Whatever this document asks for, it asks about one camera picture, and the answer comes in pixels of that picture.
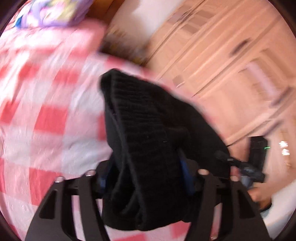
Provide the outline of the right hand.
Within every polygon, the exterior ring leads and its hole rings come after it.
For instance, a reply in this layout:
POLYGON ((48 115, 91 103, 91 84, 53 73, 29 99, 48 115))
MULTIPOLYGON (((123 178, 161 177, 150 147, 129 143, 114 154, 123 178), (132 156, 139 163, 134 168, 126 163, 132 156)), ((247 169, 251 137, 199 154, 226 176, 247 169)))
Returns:
POLYGON ((260 211, 265 211, 271 208, 272 198, 264 197, 259 187, 253 187, 252 189, 249 189, 248 194, 250 195, 252 200, 257 204, 260 211))

